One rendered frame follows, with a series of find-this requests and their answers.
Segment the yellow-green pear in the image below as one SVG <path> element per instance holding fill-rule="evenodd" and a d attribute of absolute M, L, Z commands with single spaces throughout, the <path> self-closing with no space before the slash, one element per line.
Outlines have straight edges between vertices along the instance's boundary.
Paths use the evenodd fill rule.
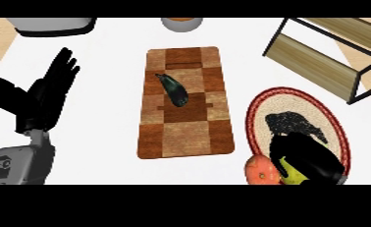
<path fill-rule="evenodd" d="M 282 177 L 286 185 L 301 185 L 308 177 L 296 170 L 296 168 L 289 164 L 285 158 L 280 159 L 280 163 L 286 169 L 288 176 Z"/>

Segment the orange round fruit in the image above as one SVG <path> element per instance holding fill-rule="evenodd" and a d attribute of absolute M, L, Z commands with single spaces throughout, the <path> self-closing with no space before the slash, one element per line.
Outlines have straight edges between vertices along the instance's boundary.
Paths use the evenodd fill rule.
<path fill-rule="evenodd" d="M 255 154 L 245 164 L 245 177 L 249 185 L 279 185 L 280 172 L 265 155 Z"/>

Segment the brown checkered cutting board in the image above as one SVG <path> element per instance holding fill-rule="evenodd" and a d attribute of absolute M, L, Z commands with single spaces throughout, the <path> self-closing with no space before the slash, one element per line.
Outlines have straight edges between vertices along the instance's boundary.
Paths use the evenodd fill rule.
<path fill-rule="evenodd" d="M 152 49 L 146 53 L 139 158 L 227 154 L 233 123 L 220 49 Z"/>

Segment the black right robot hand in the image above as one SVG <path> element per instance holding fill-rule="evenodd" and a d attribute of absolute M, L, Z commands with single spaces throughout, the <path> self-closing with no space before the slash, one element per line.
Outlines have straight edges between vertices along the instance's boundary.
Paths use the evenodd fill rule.
<path fill-rule="evenodd" d="M 291 177 L 291 173 L 282 161 L 305 175 L 305 185 L 336 185 L 342 179 L 345 167 L 311 136 L 301 133 L 276 135 L 270 144 L 270 158 L 285 178 Z"/>

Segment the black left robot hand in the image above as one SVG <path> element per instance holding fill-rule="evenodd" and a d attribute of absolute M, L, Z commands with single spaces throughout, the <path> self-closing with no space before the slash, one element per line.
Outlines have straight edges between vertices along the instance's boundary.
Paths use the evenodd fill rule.
<path fill-rule="evenodd" d="M 33 129 L 48 132 L 56 125 L 67 94 L 80 67 L 73 51 L 62 48 L 46 71 L 30 90 L 23 90 L 0 78 L 0 109 L 17 116 L 17 132 L 27 134 Z"/>

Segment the wooden black-framed tiered shelf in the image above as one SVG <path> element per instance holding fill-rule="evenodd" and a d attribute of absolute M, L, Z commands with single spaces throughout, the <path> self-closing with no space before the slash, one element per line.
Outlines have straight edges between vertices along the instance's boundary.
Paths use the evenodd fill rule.
<path fill-rule="evenodd" d="M 361 77 L 371 64 L 355 70 L 317 49 L 283 33 L 289 21 L 348 45 L 371 56 L 371 24 L 360 18 L 285 18 L 263 55 L 321 86 L 348 104 L 371 96 L 371 89 L 357 94 Z"/>

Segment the dark eggplant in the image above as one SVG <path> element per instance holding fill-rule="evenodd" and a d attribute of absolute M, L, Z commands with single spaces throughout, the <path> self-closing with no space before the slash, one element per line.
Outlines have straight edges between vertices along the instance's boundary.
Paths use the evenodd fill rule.
<path fill-rule="evenodd" d="M 161 81 L 171 103 L 177 107 L 183 107 L 189 102 L 189 93 L 183 84 L 167 74 L 157 74 L 155 76 Z"/>

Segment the round red-rimmed beige placemat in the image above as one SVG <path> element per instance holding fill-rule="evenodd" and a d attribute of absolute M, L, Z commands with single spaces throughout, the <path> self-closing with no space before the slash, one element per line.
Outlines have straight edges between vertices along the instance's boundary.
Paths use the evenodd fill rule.
<path fill-rule="evenodd" d="M 314 138 L 351 169 L 348 137 L 326 105 L 305 92 L 291 87 L 273 87 L 254 98 L 246 112 L 246 137 L 254 154 L 270 156 L 271 139 L 292 132 Z"/>

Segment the grey cylindrical container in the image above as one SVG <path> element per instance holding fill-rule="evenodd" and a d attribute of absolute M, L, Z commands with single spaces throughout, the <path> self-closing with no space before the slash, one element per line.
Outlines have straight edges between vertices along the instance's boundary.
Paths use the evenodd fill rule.
<path fill-rule="evenodd" d="M 195 30 L 202 22 L 204 19 L 202 18 L 186 18 L 186 19 L 171 19 L 171 18 L 162 18 L 161 19 L 164 26 L 176 31 L 176 32 L 187 32 Z"/>

